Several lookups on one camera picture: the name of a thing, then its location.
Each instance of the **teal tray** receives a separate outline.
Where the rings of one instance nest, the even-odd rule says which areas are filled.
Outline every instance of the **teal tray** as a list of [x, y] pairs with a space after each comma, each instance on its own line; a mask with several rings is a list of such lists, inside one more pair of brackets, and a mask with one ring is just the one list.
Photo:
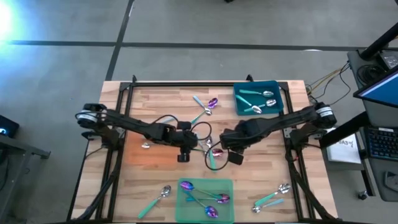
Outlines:
[[[210, 205], [217, 209], [218, 218], [210, 218], [205, 214], [203, 208], [197, 202], [186, 202], [188, 197], [180, 187], [180, 183], [189, 181], [196, 189], [204, 190], [213, 194], [228, 194], [228, 204], [218, 204], [216, 200], [202, 200], [206, 206]], [[233, 223], [234, 222], [234, 190], [230, 179], [191, 179], [181, 178], [177, 185], [177, 204], [175, 207], [175, 221], [178, 223]], [[209, 196], [197, 190], [191, 192], [196, 198], [208, 198]]]
[[[258, 91], [261, 93], [265, 90], [268, 90], [273, 92], [274, 96], [270, 98], [265, 98], [262, 95], [240, 93], [239, 90], [251, 90], [251, 91]], [[247, 104], [243, 103], [242, 101], [236, 99], [235, 95], [242, 96], [252, 105], [264, 105], [267, 100], [275, 99], [276, 104], [272, 107], [267, 107], [267, 106], [262, 107], [261, 114], [276, 114], [284, 109], [284, 103], [280, 95], [279, 85], [277, 81], [234, 83], [234, 101], [235, 101], [236, 113], [241, 116], [257, 115], [257, 113], [254, 111], [245, 112], [244, 110], [250, 107]]]

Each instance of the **black keyboard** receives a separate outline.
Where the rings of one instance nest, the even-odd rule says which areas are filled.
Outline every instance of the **black keyboard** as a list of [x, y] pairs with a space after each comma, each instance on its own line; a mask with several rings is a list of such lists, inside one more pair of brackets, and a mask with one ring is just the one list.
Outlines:
[[387, 128], [367, 128], [370, 156], [398, 161], [398, 131]]

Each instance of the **white paper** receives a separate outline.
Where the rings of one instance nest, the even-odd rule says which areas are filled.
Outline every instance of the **white paper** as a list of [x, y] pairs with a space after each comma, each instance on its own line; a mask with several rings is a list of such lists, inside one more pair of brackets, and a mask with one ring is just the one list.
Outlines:
[[358, 146], [356, 144], [356, 136], [352, 134], [347, 138], [326, 148], [329, 161], [333, 162], [351, 162], [360, 164], [361, 158], [359, 157]]

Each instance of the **concrete floor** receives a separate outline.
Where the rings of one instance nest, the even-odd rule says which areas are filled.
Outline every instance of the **concrete floor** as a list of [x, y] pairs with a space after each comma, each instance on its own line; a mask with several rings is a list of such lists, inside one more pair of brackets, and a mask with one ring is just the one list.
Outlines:
[[[18, 0], [10, 40], [109, 41], [118, 38], [128, 0]], [[125, 42], [324, 45], [365, 47], [398, 21], [394, 0], [136, 0]], [[66, 219], [86, 141], [73, 115], [97, 102], [113, 47], [0, 45], [0, 114], [17, 121], [17, 138], [52, 151], [36, 158], [22, 181], [14, 212], [28, 223]], [[113, 80], [301, 79], [310, 83], [341, 67], [346, 52], [122, 48]], [[344, 79], [353, 90], [350, 71]], [[337, 79], [324, 102], [346, 91]], [[344, 123], [364, 110], [351, 95], [333, 106]], [[397, 203], [359, 201], [359, 171], [327, 164], [339, 217], [396, 223]]]

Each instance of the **wooden table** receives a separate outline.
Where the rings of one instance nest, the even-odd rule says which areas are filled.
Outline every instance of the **wooden table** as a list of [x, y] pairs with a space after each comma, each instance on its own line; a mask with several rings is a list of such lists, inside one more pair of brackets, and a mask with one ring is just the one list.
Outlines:
[[[304, 82], [301, 80], [287, 82], [294, 110], [308, 106]], [[104, 82], [99, 102], [108, 108], [115, 109], [119, 84], [120, 82]], [[202, 102], [207, 102], [214, 97], [219, 99], [217, 107], [213, 109], [213, 115], [204, 115], [200, 118], [200, 121], [207, 121], [212, 125], [214, 142], [218, 141], [218, 136], [224, 128], [233, 129], [239, 120], [252, 118], [252, 116], [236, 115], [231, 87], [135, 87], [130, 117], [152, 122], [159, 116], [173, 114], [181, 121], [190, 121], [202, 111], [202, 108], [193, 100], [193, 95], [198, 96]], [[203, 133], [202, 135], [205, 135], [207, 130], [205, 125], [197, 128], [199, 133]], [[114, 222], [175, 222], [177, 181], [181, 177], [232, 179], [235, 222], [297, 221], [292, 190], [276, 197], [284, 198], [284, 203], [266, 208], [260, 213], [251, 211], [256, 200], [274, 192], [279, 184], [290, 182], [284, 157], [282, 131], [273, 132], [269, 137], [246, 149], [243, 165], [229, 163], [223, 170], [215, 173], [205, 167], [203, 155], [199, 152], [191, 152], [189, 163], [178, 163], [179, 149], [160, 145], [144, 149], [141, 147], [143, 142], [145, 140], [142, 136], [128, 132], [116, 197]], [[100, 141], [91, 142], [87, 153], [99, 146]], [[92, 154], [85, 161], [72, 218], [82, 214], [98, 193], [105, 157], [106, 150], [103, 150]], [[321, 151], [315, 147], [308, 147], [303, 151], [303, 157], [311, 190], [328, 212], [337, 217]], [[161, 188], [165, 185], [172, 186], [172, 194], [161, 200], [142, 220], [139, 220], [138, 213], [159, 195]], [[306, 214], [302, 192], [300, 198]], [[104, 206], [105, 211], [108, 210], [107, 203], [108, 200]]]

